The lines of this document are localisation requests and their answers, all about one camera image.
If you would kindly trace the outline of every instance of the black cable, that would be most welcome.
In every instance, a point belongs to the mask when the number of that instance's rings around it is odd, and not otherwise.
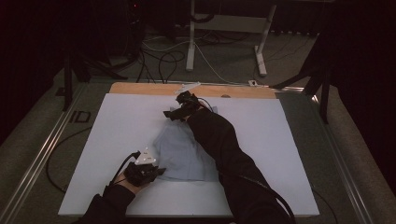
[[[126,163],[129,159],[131,159],[132,157],[134,157],[134,156],[137,155],[137,154],[138,154],[137,152],[131,153],[131,155],[129,155],[129,156],[122,162],[122,165],[120,166],[119,170],[116,172],[116,174],[114,175],[113,179],[110,181],[109,186],[121,182],[121,181],[119,181],[119,182],[114,183],[114,181],[116,181],[117,176],[120,174],[122,168],[124,167],[125,163]]]
[[[282,196],[280,196],[276,191],[271,189],[269,186],[265,186],[262,182],[260,182],[258,180],[255,180],[255,179],[252,179],[250,177],[247,177],[245,175],[237,175],[237,174],[231,173],[231,172],[229,172],[227,170],[224,170],[224,169],[219,170],[219,173],[221,175],[231,175],[231,176],[236,176],[238,178],[245,179],[245,180],[249,181],[250,183],[253,183],[253,184],[261,187],[262,189],[266,190],[267,192],[272,194],[276,199],[278,199],[283,204],[283,206],[285,207],[285,209],[287,210],[287,212],[289,214],[291,223],[292,224],[296,224],[295,216],[294,216],[293,211],[291,210],[289,204],[286,202],[285,199],[282,198]]]
[[[200,38],[199,40],[201,40],[202,42],[204,42],[205,44],[201,44],[200,46],[206,46],[206,45],[228,45],[228,44],[233,44],[242,40],[247,39],[250,34],[249,33],[241,33],[244,34],[242,37],[239,38],[232,38],[232,37],[228,37],[225,36],[223,34],[221,34],[220,32],[215,32],[212,31],[209,33],[209,35],[204,35],[204,37]],[[208,40],[206,37],[213,37],[215,39],[215,41],[212,40]],[[227,42],[222,42],[221,39],[229,39],[232,41],[227,41]]]
[[[143,69],[145,68],[145,63],[146,63],[145,55],[143,54],[142,49],[139,50],[139,55],[142,56],[142,67],[140,68],[140,72],[139,72],[139,75],[137,76],[136,83],[138,83],[140,78],[142,77]]]
[[[335,214],[335,212],[334,212],[334,210],[332,209],[332,207],[330,206],[330,204],[329,204],[329,203],[326,201],[326,199],[324,199],[324,197],[321,196],[314,188],[311,188],[311,189],[312,189],[312,191],[314,191],[314,193],[316,193],[316,194],[319,196],[319,198],[320,198],[323,202],[326,203],[326,205],[329,207],[330,211],[332,211],[332,216],[334,217],[335,224],[338,224],[337,215]]]
[[[110,69],[111,71],[119,72],[119,71],[122,71],[122,70],[128,68],[129,66],[131,66],[131,65],[136,61],[136,59],[131,59],[131,58],[126,58],[126,59],[127,59],[126,62],[117,63],[117,64],[114,64],[114,65],[108,65],[107,63],[101,63],[101,62],[99,62],[99,63],[100,63],[103,67],[105,67],[106,69]],[[87,66],[89,66],[90,68],[95,68],[95,69],[97,69],[97,67],[92,66],[92,65],[89,64],[89,63],[85,63],[85,64],[86,64]]]
[[[117,181],[117,182],[113,182],[111,186],[114,186],[114,185],[119,184],[120,182],[122,182],[122,181],[124,181],[124,180],[127,180],[128,177],[131,177],[131,175],[129,175],[129,176],[123,178],[122,180]]]
[[[206,104],[209,106],[210,110],[211,110],[212,112],[214,112],[212,106],[210,105],[210,103],[209,103],[206,99],[204,99],[204,98],[197,98],[197,99],[198,99],[198,100],[203,100],[203,101],[205,101]]]
[[[179,51],[179,50],[173,50],[173,51],[165,52],[161,57],[157,57],[157,56],[155,56],[155,55],[153,55],[151,53],[148,53],[148,51],[150,51],[150,49],[142,49],[142,51],[143,51],[144,54],[147,54],[148,56],[159,60],[158,72],[159,72],[159,75],[160,75],[160,78],[161,78],[161,81],[163,82],[163,84],[166,84],[168,82],[169,78],[175,73],[175,71],[177,69],[177,63],[181,62],[181,61],[183,61],[185,59],[185,54],[183,52]],[[181,57],[179,59],[177,59],[173,55],[174,53],[179,53],[181,55]],[[168,56],[168,55],[173,58],[173,61],[168,61],[168,60],[164,59],[164,57]],[[166,78],[163,78],[163,72],[162,72],[162,69],[161,69],[161,65],[163,63],[174,63],[175,64],[172,72]]]
[[[149,83],[149,80],[151,79],[152,82],[154,82],[155,84],[157,84],[157,83],[155,82],[155,79],[152,77],[152,75],[151,75],[151,73],[150,73],[150,71],[149,71],[148,66],[144,64],[144,67],[146,68],[146,78],[148,79],[148,83]]]
[[[78,134],[80,134],[80,133],[84,133],[84,132],[90,130],[91,128],[92,128],[92,127],[89,127],[89,128],[83,129],[83,130],[81,130],[81,131],[79,131],[79,132],[77,132],[77,133],[73,133],[73,134],[67,136],[64,140],[62,140],[61,142],[59,142],[59,143],[52,149],[51,153],[49,154],[49,158],[47,159],[47,162],[46,162],[46,175],[47,175],[47,179],[49,180],[49,182],[51,183],[51,185],[52,185],[53,187],[55,187],[56,189],[58,189],[59,191],[61,191],[61,192],[63,192],[63,193],[66,193],[66,190],[65,190],[64,188],[59,187],[59,185],[57,185],[57,184],[52,180],[52,178],[51,178],[51,176],[50,176],[50,159],[52,158],[52,155],[53,155],[53,153],[55,152],[55,150],[56,150],[61,144],[63,144],[65,141],[69,140],[70,138],[72,138],[72,137],[74,137],[74,136],[76,136],[76,135],[78,135]]]
[[[282,48],[280,48],[279,50],[277,50],[275,53],[271,54],[268,58],[264,59],[265,61],[271,59],[272,57],[274,57],[275,55],[277,55],[280,51],[282,51],[292,40],[293,36],[289,37],[288,42],[286,42],[286,44],[284,44],[282,46]]]
[[[284,58],[286,58],[286,57],[288,57],[290,55],[293,55],[293,54],[297,53],[298,50],[300,50],[302,47],[304,47],[308,43],[308,40],[309,40],[309,37],[305,40],[305,42],[300,47],[295,49],[294,52],[282,55],[280,58],[266,60],[265,62],[267,63],[267,62],[270,62],[270,61],[281,60],[281,59],[284,59]]]
[[[157,56],[155,56],[155,55],[153,55],[153,54],[148,53],[148,51],[155,51],[155,52],[158,52],[158,51],[156,51],[156,50],[152,50],[152,49],[142,49],[142,50],[143,50],[144,53],[146,53],[146,54],[147,54],[148,56],[150,56],[150,57],[153,57],[153,58],[158,59],[158,60],[161,59],[161,57],[157,57]],[[181,54],[181,58],[180,58],[180,59],[176,59],[176,58],[175,58],[173,61],[166,61],[166,60],[163,60],[165,63],[174,63],[174,62],[179,63],[179,62],[183,61],[183,60],[186,58],[185,54],[184,54],[182,51],[180,51],[180,50],[172,50],[172,51],[165,52],[165,54],[166,54],[166,53],[179,53],[179,54]]]
[[[165,80],[164,83],[168,83],[169,77],[172,76],[172,75],[175,73],[176,69],[177,69],[177,61],[176,61],[176,58],[175,58],[171,53],[169,53],[169,52],[168,52],[168,53],[165,53],[165,54],[161,57],[160,62],[158,63],[158,72],[160,73],[160,77],[163,77],[163,73],[161,72],[161,64],[164,62],[163,58],[164,58],[166,55],[169,55],[169,56],[171,56],[171,57],[174,59],[175,66],[174,66],[174,69],[172,70],[172,72],[171,72],[171,73],[168,75],[168,77],[166,78],[166,80]]]
[[[202,3],[206,4],[206,8],[210,11],[209,14],[205,18],[196,19],[194,16],[190,15],[190,20],[195,23],[206,23],[206,22],[213,20],[213,18],[215,18],[215,13],[216,13],[213,2],[214,2],[213,0],[206,0],[206,1],[202,2]]]

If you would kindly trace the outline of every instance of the black curtain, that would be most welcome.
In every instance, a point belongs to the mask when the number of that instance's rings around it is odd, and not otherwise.
[[[0,144],[52,85],[62,68],[61,41],[51,38],[66,1],[35,0],[0,6]]]
[[[396,4],[337,2],[302,71],[332,68],[332,84],[396,192]]]

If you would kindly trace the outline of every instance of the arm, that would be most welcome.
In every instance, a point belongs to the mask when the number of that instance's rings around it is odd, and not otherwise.
[[[243,175],[269,187],[253,159],[239,147],[233,125],[227,119],[204,108],[192,114],[187,122],[196,141],[215,160],[219,181],[238,224],[290,223],[288,214],[271,193],[237,177]],[[221,171],[234,175],[222,175]]]
[[[116,179],[116,185],[109,187],[104,196],[96,194],[84,216],[75,224],[121,224],[125,222],[125,212],[134,196],[143,187],[135,187],[124,180],[122,173]]]

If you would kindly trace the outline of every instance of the hand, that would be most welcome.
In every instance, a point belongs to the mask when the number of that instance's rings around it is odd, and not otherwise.
[[[115,180],[115,183],[127,188],[129,191],[131,191],[134,194],[137,194],[140,190],[142,190],[143,188],[145,188],[145,187],[147,187],[149,185],[149,184],[146,184],[146,185],[142,185],[140,187],[137,187],[137,186],[129,183],[128,180],[126,180],[126,176],[125,176],[125,174],[123,172],[120,175],[117,176],[117,178]]]

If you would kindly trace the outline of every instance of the robotic hand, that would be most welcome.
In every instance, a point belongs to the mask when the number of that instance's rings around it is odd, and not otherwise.
[[[125,178],[116,182],[117,176],[119,175],[122,167],[132,157],[135,158],[135,161],[130,161],[127,168],[124,170],[123,174],[125,175]],[[132,153],[125,159],[113,179],[110,181],[108,186],[105,187],[104,195],[112,186],[121,181],[126,180],[135,187],[141,187],[153,182],[158,175],[162,175],[165,172],[165,168],[159,169],[158,166],[153,165],[155,161],[156,160],[151,156],[147,149],[142,152],[137,151]]]
[[[193,114],[201,106],[198,98],[189,91],[182,92],[176,100],[181,105],[181,108],[174,111],[163,111],[165,116],[171,120],[180,119],[184,121],[183,118]]]

